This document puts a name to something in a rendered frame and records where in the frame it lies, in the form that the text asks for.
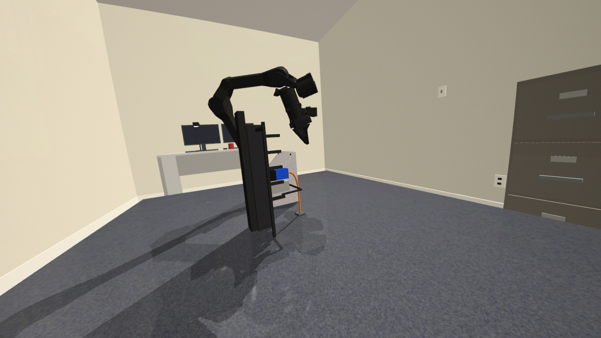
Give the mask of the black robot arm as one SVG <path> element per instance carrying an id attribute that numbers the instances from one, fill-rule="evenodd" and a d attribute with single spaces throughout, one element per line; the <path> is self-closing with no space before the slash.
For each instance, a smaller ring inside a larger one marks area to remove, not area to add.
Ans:
<path id="1" fill-rule="evenodd" d="M 233 94 L 233 90 L 247 88 L 250 86 L 276 87 L 273 96 L 280 96 L 284 107 L 294 102 L 298 102 L 298 96 L 299 98 L 304 99 L 315 93 L 318 93 L 317 85 L 314 82 L 311 73 L 297 79 L 288 74 L 287 69 L 285 69 L 283 66 L 275 67 L 272 70 L 264 71 L 263 73 L 226 77 L 222 79 L 218 89 L 213 94 L 213 97 L 209 99 L 208 106 L 212 110 L 213 114 L 223 121 L 225 127 L 228 129 L 228 132 L 231 134 L 237 145 L 238 134 L 230 98 Z M 295 89 L 298 93 L 298 96 L 295 92 Z M 302 117 L 305 115 L 309 115 L 310 117 L 317 116 L 317 107 L 311 108 L 310 106 L 306 106 L 306 108 L 302 108 L 300 106 L 299 108 Z"/>

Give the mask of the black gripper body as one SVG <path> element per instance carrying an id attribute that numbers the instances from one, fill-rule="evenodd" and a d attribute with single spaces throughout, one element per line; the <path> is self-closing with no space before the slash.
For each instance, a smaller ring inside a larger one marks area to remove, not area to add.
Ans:
<path id="1" fill-rule="evenodd" d="M 299 108 L 300 106 L 302 106 L 302 104 L 299 103 L 299 101 L 285 106 L 285 111 L 290 120 L 290 128 L 302 128 L 302 126 L 305 126 L 308 123 L 312 122 L 311 117 L 309 115 L 305 115 L 302 117 L 301 110 Z"/>

